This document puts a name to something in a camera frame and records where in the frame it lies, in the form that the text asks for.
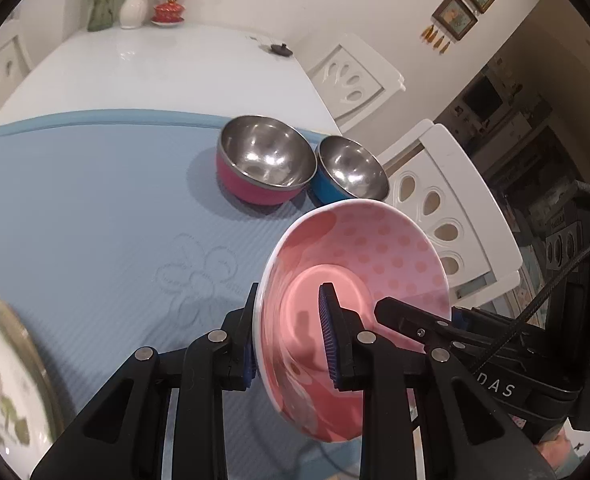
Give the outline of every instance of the bowl rim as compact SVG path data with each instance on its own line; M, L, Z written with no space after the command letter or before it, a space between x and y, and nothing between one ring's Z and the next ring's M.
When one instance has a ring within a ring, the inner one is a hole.
M312 174L305 181L303 181L300 184L290 185L290 186L284 186L283 184L268 184L267 182L262 182L261 180L257 180L255 177L251 176L250 174L246 173L244 170L242 170L241 168L239 168L230 159L230 157L226 153L226 150L224 149L224 145L222 143L222 138L223 138L225 129L231 123L233 123L236 120L244 119L244 118L269 119L271 121L277 121L278 123L283 124L284 126L286 126L287 128L289 128L290 130L292 130L293 132L295 132L299 136L299 138L301 138L301 140L306 143L306 146L309 148L310 153L313 155L313 160L315 162L315 169L312 172ZM246 182L249 182L250 184L254 184L255 186L259 186L259 187L261 187L263 189L268 189L268 190L272 190L272 191L293 191L293 190L296 190L296 189L302 189L303 187L306 186L306 184L308 184L313 179L313 177L316 175L317 170L319 168L319 164L318 164L318 161L317 161L317 156L315 154L315 150L310 145L310 143L306 140L306 137L304 137L298 130L296 130L295 128L293 128L289 124L286 124L285 122L280 121L279 119L275 119L274 117L261 116L261 115L241 115L239 117L234 117L234 118L230 119L224 125L224 127L220 130L220 132L219 132L219 138L217 139L217 153L219 153L219 155L221 156L222 160L226 163L226 165L229 168L231 168L233 171L235 171L235 173L239 177L241 177L242 179L244 179Z
M322 158L322 152L321 152L321 145L323 144L323 142L328 139L329 137L340 137L343 140L346 140L348 142L348 144L354 144L355 146L366 150L368 153L370 153L370 155L372 156L372 158L375 159L375 162L379 165L379 167L381 168L381 171L384 173L384 175L386 175L386 170L384 170L384 167L381 165L381 163L377 160L377 157L375 155L373 155L370 150L367 150L366 148L364 148L360 143L349 139L348 137L343 137L343 136L328 136L328 137L324 137L322 140L319 141L319 144L317 145L316 149L315 149L315 157L317 158L317 166L318 166L318 171L321 171L325 176L328 177L328 179L330 179L331 184L333 184L339 191L341 191L342 193L344 193L345 195L347 195L350 198L358 198L360 200L377 200L377 201L382 201L388 198L388 196L390 195L390 181L388 179L388 176L386 176L386 183L387 183L387 189L386 189L386 194L384 196L382 196L381 198L377 197L377 198L364 198L361 196L356 196L353 193L351 193L350 191L348 191L347 189L344 189L342 187L342 185L337 182L337 180L335 179L334 176L332 176L331 172L328 171L328 168L326 168L326 165L324 164L324 160Z
M371 198L355 198L354 200L349 200L349 201L342 200L340 202L333 202L333 203L327 204L325 206L321 206L316 209L313 209L312 211L309 211L305 215L302 215L297 220L295 220L289 226L289 228L286 229L286 232L284 232L284 234L281 235L280 240L277 242L277 244L273 248L272 252L270 253L270 256L268 257L268 260L266 261L266 265L264 267L264 271L262 272L262 278L259 282L259 286L257 288L257 294L255 295L255 301L254 301L254 305L252 308L252 348L255 353L257 368L259 370L259 375L262 378L262 384L264 385L264 390L266 390L268 398L270 399L270 403L272 404L275 411L277 411L281 416L284 416L282 413L283 406L280 406L278 404L277 399L273 396L271 389L267 385L268 375L267 375L266 367L264 364L264 350L262 348L262 343L261 343L261 341L262 341L262 339L261 339L261 336L262 336L262 333L261 333L262 303L263 303L264 296L266 294L266 289L267 289L267 285L268 285L268 278L270 278L270 273L272 272L272 269L277 262L277 256L278 256L281 248L283 247L284 243L286 243L286 240L288 239L290 234L295 229L297 229L297 227L299 227L303 222L308 220L310 217L313 217L317 214L321 214L325 211L330 211L330 210L338 208L338 207L345 207L347 205L359 205L359 204L363 204L363 203L368 203L368 204L374 205L375 207L382 207L384 209L388 209L388 210L393 211L394 213L402 216L403 218L406 218L407 220L409 220L412 225L415 225L415 227L421 233L421 236L424 238L424 240L426 240L428 242L428 250L430 252L434 253L435 257L438 260L440 259L440 256L438 255L437 250L435 249L432 242L430 241L430 238L428 238L428 235L424 232L424 230L421 227L419 227L417 225L417 223L412 218L410 218L408 215L406 215L404 212L400 211L396 207L394 207L386 202L381 202L379 200L373 200ZM444 278L444 283L446 283L446 285L448 285L448 277L446 275L446 271L443 269L443 266L440 266L440 267L441 267L442 276Z

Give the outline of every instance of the dining table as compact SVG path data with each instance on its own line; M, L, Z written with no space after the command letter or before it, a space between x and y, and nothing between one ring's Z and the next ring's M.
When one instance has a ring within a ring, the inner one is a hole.
M184 348L219 328L315 208L306 192L248 205L216 175L217 139L235 116L277 118L312 147L340 134L275 42L190 23L79 32L1 108L0 297L32 337L65 422L138 348ZM324 480L359 461L359 439L307 438L260 378L224 393L224 428L232 479ZM165 479L172 435L171 422Z

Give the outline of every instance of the pink metal bowl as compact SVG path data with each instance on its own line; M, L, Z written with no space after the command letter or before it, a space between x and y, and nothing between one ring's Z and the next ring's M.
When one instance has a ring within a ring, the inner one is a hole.
M245 202L287 202L316 170L316 156L307 140L276 119L238 117L219 136L217 174L226 189Z
M340 304L366 330L400 348L423 346L377 323L375 304L391 296L445 319L448 285L440 259L406 215L374 200L347 200L297 220L272 252L254 306L253 341L275 409L325 442L362 432L362 394L334 389L318 313L318 291L333 283Z

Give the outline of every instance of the polka dot bowl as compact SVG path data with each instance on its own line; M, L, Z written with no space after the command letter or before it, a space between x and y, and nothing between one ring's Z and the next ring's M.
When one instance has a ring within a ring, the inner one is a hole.
M325 442L361 434L361 392L334 389L319 319L318 290L331 282L340 304L364 327L400 348L423 346L377 323L375 304L391 296L450 318L440 259L402 212L354 199L297 220L272 252L254 305L258 367L275 409L303 433Z

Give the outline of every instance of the white tabletop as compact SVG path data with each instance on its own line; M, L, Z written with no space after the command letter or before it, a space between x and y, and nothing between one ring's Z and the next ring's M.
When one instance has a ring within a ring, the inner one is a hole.
M79 110L140 108L256 114L339 135L294 57L248 32L184 23L80 32L50 54L0 110L0 126Z

